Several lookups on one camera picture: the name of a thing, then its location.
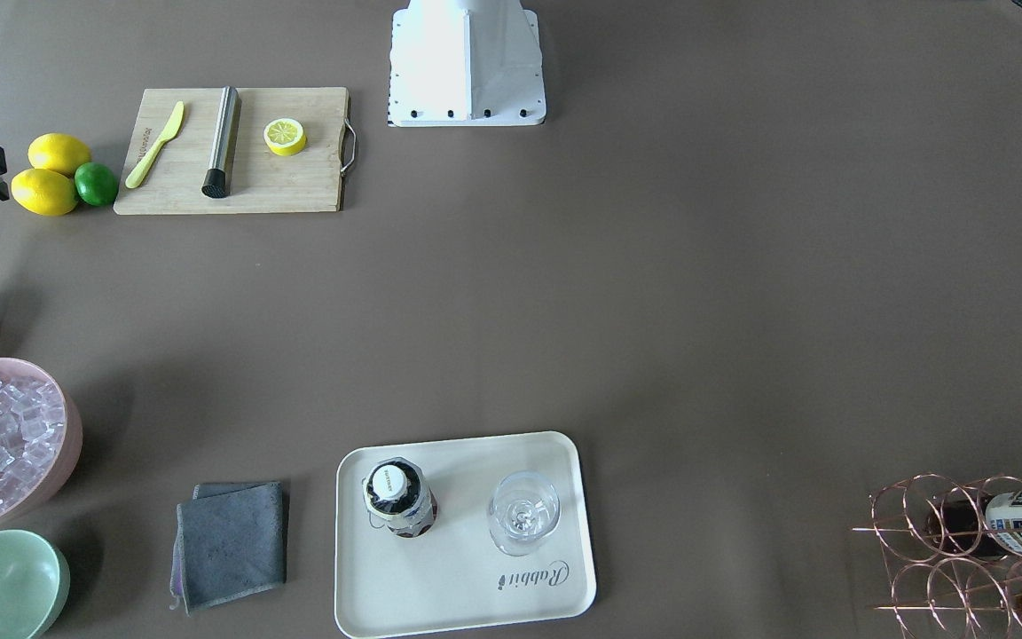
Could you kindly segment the yellow lemon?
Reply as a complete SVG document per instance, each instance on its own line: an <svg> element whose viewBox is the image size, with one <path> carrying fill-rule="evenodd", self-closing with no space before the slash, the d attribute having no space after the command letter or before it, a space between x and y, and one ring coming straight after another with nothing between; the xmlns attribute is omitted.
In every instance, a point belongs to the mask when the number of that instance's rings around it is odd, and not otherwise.
<svg viewBox="0 0 1022 639"><path fill-rule="evenodd" d="M29 143L26 153L33 169L51 170L72 178L85 163L92 162L92 153L79 138L61 132L39 135Z"/></svg>
<svg viewBox="0 0 1022 639"><path fill-rule="evenodd" d="M64 216L78 203L72 179L47 169L27 169L15 175L11 194L18 206L40 216Z"/></svg>

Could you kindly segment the clear wine glass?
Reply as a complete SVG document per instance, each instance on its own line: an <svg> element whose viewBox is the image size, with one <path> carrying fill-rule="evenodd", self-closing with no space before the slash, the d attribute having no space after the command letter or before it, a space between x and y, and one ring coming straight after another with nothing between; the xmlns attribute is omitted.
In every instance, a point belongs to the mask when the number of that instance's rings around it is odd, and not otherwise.
<svg viewBox="0 0 1022 639"><path fill-rule="evenodd" d="M507 556L535 553L562 517L562 501L550 477L517 470L495 486L487 501L487 533Z"/></svg>

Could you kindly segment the half lemon slice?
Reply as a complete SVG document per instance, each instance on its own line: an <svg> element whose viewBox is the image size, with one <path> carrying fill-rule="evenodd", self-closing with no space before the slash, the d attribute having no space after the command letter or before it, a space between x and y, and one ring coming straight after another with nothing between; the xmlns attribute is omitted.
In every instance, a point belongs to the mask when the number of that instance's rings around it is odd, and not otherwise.
<svg viewBox="0 0 1022 639"><path fill-rule="evenodd" d="M295 118L277 118L263 127L263 142L276 156L295 156L307 146L307 130Z"/></svg>

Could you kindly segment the green lime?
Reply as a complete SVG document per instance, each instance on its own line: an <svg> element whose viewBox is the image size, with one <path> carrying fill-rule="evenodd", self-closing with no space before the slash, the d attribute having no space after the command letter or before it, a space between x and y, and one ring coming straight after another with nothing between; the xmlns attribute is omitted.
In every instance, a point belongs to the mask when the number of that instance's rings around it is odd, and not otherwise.
<svg viewBox="0 0 1022 639"><path fill-rule="evenodd" d="M113 206L119 193L119 179L108 166L86 162L78 166L73 176L77 197L86 206Z"/></svg>

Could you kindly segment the grey folded cloth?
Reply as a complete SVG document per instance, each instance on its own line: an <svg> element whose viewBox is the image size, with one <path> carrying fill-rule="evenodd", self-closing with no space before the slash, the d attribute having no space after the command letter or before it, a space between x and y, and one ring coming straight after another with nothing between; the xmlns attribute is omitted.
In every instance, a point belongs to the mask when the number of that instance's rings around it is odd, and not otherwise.
<svg viewBox="0 0 1022 639"><path fill-rule="evenodd" d="M187 615L285 582L287 503L281 482L199 483L176 506L169 587Z"/></svg>

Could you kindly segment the steel muddler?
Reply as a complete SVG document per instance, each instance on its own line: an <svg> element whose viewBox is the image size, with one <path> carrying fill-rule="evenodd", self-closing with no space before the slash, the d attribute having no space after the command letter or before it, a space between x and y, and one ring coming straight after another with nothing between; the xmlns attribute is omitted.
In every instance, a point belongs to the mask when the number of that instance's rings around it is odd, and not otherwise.
<svg viewBox="0 0 1022 639"><path fill-rule="evenodd" d="M223 199L230 194L232 149L240 116L240 95L235 86L224 86L216 113L215 135L207 170L204 171L201 193L211 199Z"/></svg>

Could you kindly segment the cream serving tray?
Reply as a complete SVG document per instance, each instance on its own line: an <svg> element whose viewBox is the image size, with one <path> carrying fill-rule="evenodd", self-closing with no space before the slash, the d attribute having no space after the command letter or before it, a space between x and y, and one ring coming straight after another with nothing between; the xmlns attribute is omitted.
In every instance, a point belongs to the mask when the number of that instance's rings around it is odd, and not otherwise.
<svg viewBox="0 0 1022 639"><path fill-rule="evenodd" d="M414 462L438 504L415 538L376 524L361 491L377 462ZM560 516L539 550L508 556L487 533L498 482L536 470L555 486ZM382 638L578 617L594 603L597 575L580 458L565 433L362 446L336 474L337 627L351 638Z"/></svg>

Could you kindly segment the mint green bowl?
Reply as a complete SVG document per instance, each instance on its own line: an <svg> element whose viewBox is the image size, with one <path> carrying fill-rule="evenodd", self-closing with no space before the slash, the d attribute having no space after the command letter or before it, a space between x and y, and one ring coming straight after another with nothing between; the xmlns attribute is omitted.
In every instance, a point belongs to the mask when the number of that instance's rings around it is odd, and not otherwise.
<svg viewBox="0 0 1022 639"><path fill-rule="evenodd" d="M0 638L41 638L64 610L67 559L35 532L0 531Z"/></svg>

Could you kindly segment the pink bowl of ice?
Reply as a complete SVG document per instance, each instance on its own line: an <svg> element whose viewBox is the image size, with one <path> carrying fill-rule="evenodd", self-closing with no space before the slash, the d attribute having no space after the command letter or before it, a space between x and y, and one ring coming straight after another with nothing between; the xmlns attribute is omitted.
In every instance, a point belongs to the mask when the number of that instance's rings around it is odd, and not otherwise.
<svg viewBox="0 0 1022 639"><path fill-rule="evenodd" d="M60 384L29 361L0 359L0 523L48 501L82 445L80 413Z"/></svg>

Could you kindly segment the bamboo cutting board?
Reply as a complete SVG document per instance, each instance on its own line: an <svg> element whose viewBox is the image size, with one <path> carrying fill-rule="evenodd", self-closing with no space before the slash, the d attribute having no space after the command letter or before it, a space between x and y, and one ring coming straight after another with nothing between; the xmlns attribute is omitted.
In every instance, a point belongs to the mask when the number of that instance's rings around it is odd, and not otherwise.
<svg viewBox="0 0 1022 639"><path fill-rule="evenodd" d="M227 154L227 197L201 189L210 170L223 89L146 89L139 101L122 176L127 177L158 137L175 104L184 105L177 137L162 146L145 182L122 186L114 211L125 216L336 213L343 206L346 122L351 94L344 86L238 88L238 116ZM299 154L279 156L263 140L277 118L304 127Z"/></svg>

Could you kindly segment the copper wire bottle basket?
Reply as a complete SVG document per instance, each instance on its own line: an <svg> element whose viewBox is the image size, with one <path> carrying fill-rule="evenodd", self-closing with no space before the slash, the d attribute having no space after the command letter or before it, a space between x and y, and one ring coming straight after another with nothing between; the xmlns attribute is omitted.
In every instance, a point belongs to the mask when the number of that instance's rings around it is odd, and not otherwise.
<svg viewBox="0 0 1022 639"><path fill-rule="evenodd" d="M922 473L869 494L862 530L875 535L888 579L877 610L895 619L898 638L1022 638L1011 610L1011 599L1022 592L1022 556L955 556L924 540L926 518L947 499L1019 490L1018 477L957 482Z"/></svg>

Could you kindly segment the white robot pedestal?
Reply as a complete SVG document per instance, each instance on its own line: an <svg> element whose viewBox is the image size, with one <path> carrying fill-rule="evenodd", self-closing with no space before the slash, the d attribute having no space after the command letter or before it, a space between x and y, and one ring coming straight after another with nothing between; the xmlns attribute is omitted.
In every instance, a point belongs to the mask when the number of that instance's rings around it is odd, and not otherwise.
<svg viewBox="0 0 1022 639"><path fill-rule="evenodd" d="M546 120L539 17L519 1L411 1L393 13L389 62L389 126Z"/></svg>

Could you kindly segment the yellow plastic knife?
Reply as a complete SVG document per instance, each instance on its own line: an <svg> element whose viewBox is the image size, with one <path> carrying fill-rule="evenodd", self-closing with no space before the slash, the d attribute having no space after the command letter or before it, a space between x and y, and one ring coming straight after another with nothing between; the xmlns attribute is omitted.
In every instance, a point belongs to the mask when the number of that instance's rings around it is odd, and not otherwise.
<svg viewBox="0 0 1022 639"><path fill-rule="evenodd" d="M162 126L158 137L154 139L150 146L147 147L145 154L139 158L137 165L135 165L134 169L130 171L129 176L126 177L124 182L126 189L137 189L137 187L145 182L147 174L149 174L153 169L153 165L157 162L157 157L161 153L162 147L178 137L184 120L185 104L183 101L178 101L173 106L173 110L171 110L171 113L169 115L165 126Z"/></svg>

